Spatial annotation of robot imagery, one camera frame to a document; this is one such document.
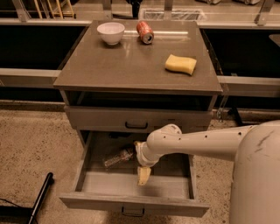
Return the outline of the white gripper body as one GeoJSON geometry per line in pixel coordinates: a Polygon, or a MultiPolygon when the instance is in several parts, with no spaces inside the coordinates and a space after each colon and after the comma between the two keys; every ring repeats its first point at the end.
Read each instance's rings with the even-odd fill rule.
{"type": "Polygon", "coordinates": [[[160,154],[154,153],[146,142],[141,142],[141,145],[136,147],[136,158],[141,166],[152,167],[161,158],[160,154]]]}

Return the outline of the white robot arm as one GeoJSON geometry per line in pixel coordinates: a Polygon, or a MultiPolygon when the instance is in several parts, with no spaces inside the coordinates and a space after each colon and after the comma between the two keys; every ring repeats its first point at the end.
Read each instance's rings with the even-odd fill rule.
{"type": "Polygon", "coordinates": [[[168,124],[136,143],[136,157],[143,167],[152,167],[172,153],[234,163],[230,224],[280,224],[279,120],[188,134],[168,124]]]}

